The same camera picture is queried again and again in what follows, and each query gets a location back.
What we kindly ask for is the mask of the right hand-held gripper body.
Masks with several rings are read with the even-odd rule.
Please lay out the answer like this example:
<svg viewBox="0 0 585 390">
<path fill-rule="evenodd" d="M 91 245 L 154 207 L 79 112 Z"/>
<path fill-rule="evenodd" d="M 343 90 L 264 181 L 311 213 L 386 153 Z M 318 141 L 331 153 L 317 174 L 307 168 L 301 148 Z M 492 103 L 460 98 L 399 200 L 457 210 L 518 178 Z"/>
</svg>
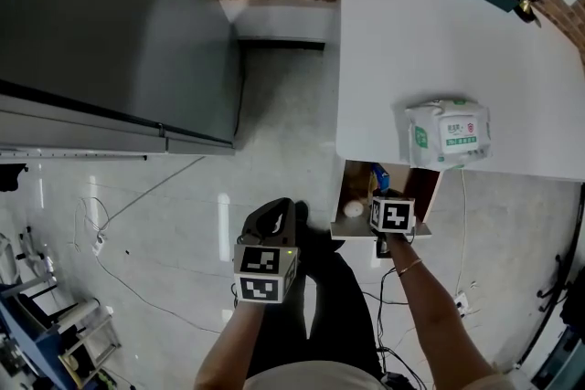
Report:
<svg viewBox="0 0 585 390">
<path fill-rule="evenodd" d="M 415 200 L 374 195 L 369 226 L 376 237 L 376 257 L 390 258 L 391 235 L 414 236 L 416 233 Z"/>
</svg>

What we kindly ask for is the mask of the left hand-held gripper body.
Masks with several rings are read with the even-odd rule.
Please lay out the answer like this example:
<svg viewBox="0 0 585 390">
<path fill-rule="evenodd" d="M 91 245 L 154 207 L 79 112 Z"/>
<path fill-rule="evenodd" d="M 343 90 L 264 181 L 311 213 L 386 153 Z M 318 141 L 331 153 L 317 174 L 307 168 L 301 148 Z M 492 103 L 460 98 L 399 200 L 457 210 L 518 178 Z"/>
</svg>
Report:
<svg viewBox="0 0 585 390">
<path fill-rule="evenodd" d="M 240 236 L 234 246 L 234 280 L 238 301 L 283 303 L 296 277 L 299 248 L 294 236 Z"/>
</svg>

